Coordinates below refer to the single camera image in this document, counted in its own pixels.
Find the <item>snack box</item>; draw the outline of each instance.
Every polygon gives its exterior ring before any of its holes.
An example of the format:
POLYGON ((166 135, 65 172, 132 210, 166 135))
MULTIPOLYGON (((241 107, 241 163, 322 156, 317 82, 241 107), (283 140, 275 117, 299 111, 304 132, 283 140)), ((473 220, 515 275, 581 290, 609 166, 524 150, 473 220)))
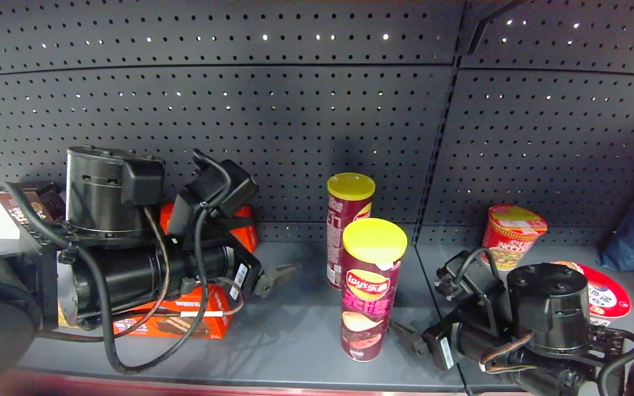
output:
MULTIPOLYGON (((178 316, 154 316, 127 336, 180 338, 185 334, 196 318, 201 294, 201 289, 196 288, 192 293, 183 295, 175 301, 163 301, 158 311, 177 313, 178 316)), ((137 306, 134 310, 150 309, 154 303, 155 301, 152 301, 148 304, 137 306)), ((195 329, 190 338, 211 338, 217 340, 224 338, 224 335, 226 335, 229 329, 229 324, 231 324, 232 317, 223 316, 222 312, 228 311, 229 309, 231 308, 229 308, 229 301, 226 298, 224 289, 219 285, 209 285, 207 312, 202 319, 202 323, 197 326, 197 329, 195 329)), ((136 321, 141 320, 141 318, 143 318, 143 316, 136 316, 114 322, 114 333, 121 333, 121 331, 136 324, 136 321)), ((66 323, 60 311, 60 307, 58 307, 58 324, 63 327, 72 327, 66 323)))

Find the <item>wire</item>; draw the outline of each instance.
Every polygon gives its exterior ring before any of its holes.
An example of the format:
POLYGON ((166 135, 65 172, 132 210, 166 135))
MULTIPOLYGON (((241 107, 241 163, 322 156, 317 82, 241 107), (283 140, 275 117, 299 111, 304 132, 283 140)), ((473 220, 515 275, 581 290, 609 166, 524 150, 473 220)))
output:
POLYGON ((224 202, 224 200, 226 200, 227 196, 229 196, 229 193, 231 193, 231 187, 232 187, 231 175, 229 175, 229 172, 227 172, 227 170, 224 169, 224 167, 221 166, 217 161, 214 161, 212 158, 204 155, 204 153, 202 153, 202 151, 197 150, 197 148, 193 149, 192 153, 195 156, 195 158, 205 161, 209 165, 212 165, 214 168, 216 168, 217 171, 219 171, 222 174, 222 177, 224 178, 224 188, 222 188, 219 195, 215 196, 213 200, 208 202, 209 207, 216 208, 217 206, 221 205, 221 203, 224 202))
MULTIPOLYGON (((222 177, 225 179, 225 185, 222 188, 222 191, 217 195, 213 200, 209 203, 206 203, 206 207, 202 208, 199 216, 197 218, 195 224, 195 233, 194 233, 194 253, 196 256, 197 262, 197 280, 199 281, 202 289, 202 296, 200 302, 200 308, 197 313, 196 318, 190 325, 189 329, 185 332, 181 338, 179 338, 173 346, 168 348, 165 353, 161 354, 157 358, 148 361, 147 363, 140 364, 138 366, 127 366, 121 362, 119 359, 118 353, 116 351, 116 343, 114 342, 114 328, 113 328, 113 318, 111 313, 111 299, 109 298, 109 287, 106 283, 106 279, 104 278, 101 269, 99 268, 99 263, 96 262, 95 257, 90 253, 88 248, 82 246, 75 246, 74 241, 68 238, 65 238, 62 235, 58 235, 53 231, 48 225, 46 225, 43 220, 38 217, 38 214, 33 210, 28 199, 23 194, 23 192, 12 185, 11 183, 2 182, 0 183, 0 191, 6 190, 8 191, 12 198, 18 203, 18 206, 21 208, 22 213, 26 216, 29 223, 33 228, 36 229, 39 233, 41 233, 45 238, 48 238, 50 241, 55 243, 55 245, 59 246, 63 249, 75 249, 77 250, 80 258, 85 261, 86 265, 90 269, 90 273, 92 275, 93 280, 96 284, 96 290, 99 298, 99 310, 101 316, 101 329, 103 335, 103 343, 104 343, 104 351, 106 353, 106 358, 109 361, 109 364, 112 368, 121 374, 136 374, 141 371, 148 370, 154 366, 157 366, 162 361, 173 356, 178 349, 183 346, 185 341, 194 333, 197 329, 197 326, 201 323, 202 318, 204 318, 204 313, 207 309, 207 299, 209 298, 209 286, 207 283, 206 271, 204 268, 204 258, 202 256, 202 248, 201 248, 201 234, 202 234, 202 226, 204 225, 207 217, 210 215, 210 212, 207 210, 207 207, 213 210, 216 206, 219 206, 226 198, 229 196, 231 192, 231 176, 227 173, 226 169, 222 168, 219 163, 214 161, 212 158, 205 156, 201 151, 195 149, 193 150, 194 155, 201 160, 204 160, 209 165, 217 168, 222 177)), ((61 337, 70 337, 72 335, 64 335, 61 333, 61 337)))
MULTIPOLYGON (((621 333, 625 338, 629 339, 634 343, 634 334, 629 331, 620 330, 618 328, 606 328, 606 331, 613 331, 616 333, 621 333)), ((627 351, 624 354, 618 356, 615 360, 606 363, 601 370, 598 372, 598 376, 596 377, 596 383, 598 385, 598 394, 599 396, 609 396, 608 392, 608 376, 610 376, 611 372, 616 371, 620 367, 624 366, 626 363, 634 359, 634 346, 631 350, 627 351)))
POLYGON ((234 282, 233 280, 229 278, 225 278, 224 276, 218 276, 217 278, 214 278, 213 281, 224 282, 227 285, 231 286, 232 288, 236 288, 236 290, 239 290, 239 294, 238 294, 239 303, 237 303, 237 306, 230 309, 229 311, 224 311, 222 313, 222 316, 229 316, 229 315, 233 315, 234 313, 236 314, 238 311, 241 311, 241 308, 244 308, 244 301, 246 300, 244 299, 244 292, 241 291, 241 286, 239 286, 238 283, 234 282))
POLYGON ((151 223, 151 228, 153 228, 153 233, 156 234, 156 239, 158 240, 158 244, 161 245, 161 251, 163 253, 163 261, 164 261, 163 264, 165 267, 164 269, 166 270, 166 276, 163 279, 163 285, 161 286, 161 291, 158 294, 156 303, 153 304, 153 306, 148 311, 148 313, 146 313, 146 315, 143 318, 141 318, 140 321, 134 323, 133 326, 131 326, 130 328, 127 328, 125 331, 121 331, 121 333, 114 335, 114 338, 120 338, 122 336, 126 336, 128 333, 131 333, 132 331, 143 326, 144 323, 146 323, 150 318, 152 318, 152 316, 156 313, 156 311, 158 311, 158 308, 161 306, 161 303, 163 303, 163 300, 166 298, 166 295, 168 294, 168 288, 171 285, 171 259, 168 257, 168 249, 166 248, 165 241, 163 241, 163 235, 161 235, 161 231, 159 230, 158 223, 156 222, 156 219, 153 218, 153 213, 151 213, 151 210, 150 208, 148 208, 148 206, 143 207, 143 213, 146 215, 146 219, 148 219, 148 222, 151 223))
POLYGON ((532 364, 518 364, 516 366, 496 366, 486 368, 487 374, 503 374, 503 373, 518 373, 519 371, 538 369, 538 366, 532 364))
POLYGON ((500 273, 498 272, 498 266, 495 263, 495 258, 493 257, 493 253, 491 253, 491 251, 488 250, 487 247, 481 246, 471 251, 471 253, 469 253, 468 256, 466 256, 466 259, 463 261, 463 264, 461 264, 461 267, 458 269, 458 271, 456 271, 456 276, 453 279, 453 283, 452 283, 452 285, 455 288, 457 288, 458 285, 461 283, 461 278, 463 278, 463 275, 466 273, 466 269, 468 268, 468 266, 470 266, 471 263, 473 263, 473 261, 476 260, 481 253, 484 253, 486 257, 488 258, 488 262, 491 267, 491 272, 493 272, 493 276, 495 276, 496 279, 501 281, 500 273))
POLYGON ((521 369, 519 369, 518 366, 486 367, 486 364, 488 364, 493 359, 498 358, 498 356, 503 356, 504 354, 511 353, 512 351, 520 348, 524 344, 529 343, 532 338, 533 338, 533 333, 528 332, 524 336, 521 336, 519 340, 510 342, 507 344, 503 344, 499 346, 498 348, 493 349, 489 353, 481 356, 481 358, 478 360, 478 366, 481 368, 481 371, 485 373, 491 373, 491 374, 521 371, 521 369))

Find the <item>red can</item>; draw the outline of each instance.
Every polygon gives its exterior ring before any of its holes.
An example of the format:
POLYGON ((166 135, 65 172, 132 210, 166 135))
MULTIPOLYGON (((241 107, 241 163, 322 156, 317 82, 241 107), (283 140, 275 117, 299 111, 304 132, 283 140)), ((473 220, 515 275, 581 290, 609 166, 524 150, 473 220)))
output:
POLYGON ((327 190, 327 280, 334 288, 341 289, 342 233, 350 223, 370 216, 375 183, 370 177, 359 173, 339 173, 329 178, 327 190))
POLYGON ((514 269, 540 235, 546 233, 546 222, 533 211, 514 205, 488 208, 488 226, 483 246, 490 249, 501 271, 514 269))
POLYGON ((393 307, 407 236, 380 218, 365 218, 344 230, 341 343, 355 361, 377 358, 393 307))

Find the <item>gray pegboard wall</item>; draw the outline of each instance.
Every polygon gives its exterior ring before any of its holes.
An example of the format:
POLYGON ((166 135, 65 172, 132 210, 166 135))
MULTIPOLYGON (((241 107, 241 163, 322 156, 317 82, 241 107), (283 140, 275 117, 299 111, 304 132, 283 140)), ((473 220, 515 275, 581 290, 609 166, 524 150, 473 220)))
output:
POLYGON ((68 146, 168 161, 166 195, 191 180, 194 147, 261 185, 261 221, 322 221, 325 183, 358 171, 374 211, 414 222, 450 68, 206 66, 0 76, 0 180, 65 181, 68 146))
POLYGON ((521 4, 458 62, 488 4, 0 2, 0 179, 62 182, 92 143, 165 158, 171 197, 198 147, 257 178, 266 240, 323 237, 349 170, 421 243, 500 202, 595 243, 634 193, 634 3, 521 4))
POLYGON ((463 2, 0 1, 0 74, 139 65, 450 64, 463 2))
POLYGON ((465 68, 634 73, 634 2, 528 2, 491 20, 465 68))
MULTIPOLYGON (((418 235, 426 245, 464 245, 475 248, 481 244, 485 227, 479 225, 425 225, 418 235)), ((595 245, 606 236, 599 227, 553 226, 535 241, 535 245, 595 245)))
POLYGON ((475 226, 514 203, 609 227, 634 193, 634 76, 460 70, 425 225, 475 226))

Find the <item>black cable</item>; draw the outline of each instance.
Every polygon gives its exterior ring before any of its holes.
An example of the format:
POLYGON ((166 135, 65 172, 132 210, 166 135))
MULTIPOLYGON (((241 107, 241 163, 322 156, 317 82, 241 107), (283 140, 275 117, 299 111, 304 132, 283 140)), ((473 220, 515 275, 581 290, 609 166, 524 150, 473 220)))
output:
MULTIPOLYGON (((201 290, 202 290, 199 312, 197 313, 196 318, 192 322, 192 325, 189 327, 189 329, 185 332, 185 334, 181 338, 179 338, 179 340, 176 341, 176 343, 174 343, 173 346, 168 348, 168 350, 166 350, 165 353, 161 354, 157 358, 147 363, 140 364, 138 366, 127 366, 121 362, 121 360, 119 359, 118 353, 116 351, 116 343, 114 342, 113 318, 111 313, 111 299, 109 298, 109 288, 106 283, 106 279, 104 278, 104 275, 101 272, 101 269, 99 268, 99 264, 96 262, 94 256, 90 253, 90 251, 85 247, 79 247, 77 249, 78 254, 80 254, 80 258, 82 258, 83 261, 85 261, 86 265, 90 269, 90 273, 96 284, 96 290, 99 297, 99 310, 100 310, 100 316, 101 316, 101 328, 102 328, 102 335, 103 335, 104 350, 106 353, 106 358, 109 361, 109 364, 118 373, 121 373, 121 374, 140 373, 141 371, 145 371, 154 366, 157 366, 162 361, 165 361, 166 359, 170 358, 171 356, 173 356, 174 353, 176 353, 176 351, 178 351, 178 349, 181 346, 183 346, 185 341, 187 341, 187 339, 197 329, 197 327, 202 321, 202 318, 204 318, 204 313, 206 312, 206 309, 207 309, 207 299, 209 298, 209 285, 207 283, 207 276, 206 276, 206 271, 204 268, 204 258, 202 256, 202 248, 201 248, 202 226, 204 225, 204 222, 206 221, 207 217, 210 215, 210 212, 208 211, 208 209, 214 210, 214 208, 216 208, 216 206, 219 206, 227 198, 227 196, 229 196, 229 193, 231 193, 231 176, 226 171, 226 169, 222 168, 222 166, 219 165, 219 163, 214 161, 212 158, 205 156, 203 153, 201 153, 201 151, 195 149, 193 150, 193 153, 197 158, 199 158, 202 161, 205 161, 209 165, 212 165, 219 172, 221 172, 222 177, 224 177, 225 179, 225 185, 222 188, 222 191, 219 193, 219 195, 217 195, 209 203, 205 204, 205 207, 200 212, 196 221, 196 225, 195 225, 194 253, 197 260, 197 272, 198 272, 197 278, 201 283, 201 290)), ((26 216, 29 223, 31 224, 33 228, 35 228, 36 231, 41 233, 45 238, 48 238, 50 241, 55 243, 55 245, 59 246, 60 248, 70 249, 75 247, 72 240, 68 240, 68 238, 65 238, 64 236, 58 235, 57 233, 55 233, 55 231, 53 231, 50 227, 48 227, 48 225, 46 225, 46 223, 43 222, 43 220, 40 217, 38 217, 38 214, 36 213, 35 210, 33 210, 30 203, 28 202, 28 199, 18 187, 16 187, 15 185, 12 185, 11 183, 2 182, 0 183, 0 191, 3 191, 3 190, 6 190, 11 194, 12 198, 15 199, 15 201, 18 203, 18 206, 21 208, 22 213, 26 216)), ((65 337, 65 335, 61 333, 60 337, 61 338, 65 337)))
POLYGON ((195 156, 195 158, 198 158, 208 163, 209 165, 212 165, 214 168, 216 168, 217 171, 219 171, 222 174, 222 177, 224 177, 224 188, 222 188, 219 195, 215 196, 213 200, 208 202, 209 207, 216 208, 217 206, 221 205, 221 203, 224 200, 226 200, 227 196, 229 196, 229 193, 231 193, 231 187, 232 187, 231 175, 229 175, 229 172, 227 172, 227 170, 224 169, 223 166, 219 165, 217 161, 214 161, 212 158, 209 158, 208 156, 204 155, 204 153, 202 151, 197 150, 197 148, 193 149, 192 153, 195 156))
POLYGON ((458 287, 458 285, 461 283, 461 278, 463 278, 464 274, 466 273, 466 269, 468 268, 468 266, 470 266, 471 263, 473 263, 473 261, 476 260, 478 258, 478 255, 481 253, 484 253, 486 257, 488 258, 488 262, 491 267, 491 272, 493 272, 493 276, 495 276, 496 279, 501 281, 500 273, 498 272, 498 266, 495 263, 495 258, 493 257, 493 253, 491 253, 491 251, 487 247, 481 246, 471 251, 471 253, 468 254, 468 256, 466 256, 466 259, 463 261, 463 264, 461 264, 461 267, 458 269, 458 271, 456 271, 456 276, 453 279, 453 282, 451 283, 452 286, 458 287))
MULTIPOLYGON (((634 343, 634 334, 629 331, 620 330, 618 328, 606 328, 606 331, 613 331, 615 333, 621 333, 627 340, 630 340, 634 343)), ((608 376, 616 369, 624 366, 626 363, 634 359, 634 346, 631 350, 627 351, 624 354, 618 356, 615 360, 606 363, 601 370, 598 372, 598 377, 596 377, 596 384, 598 385, 598 394, 599 396, 610 396, 608 392, 608 376)))

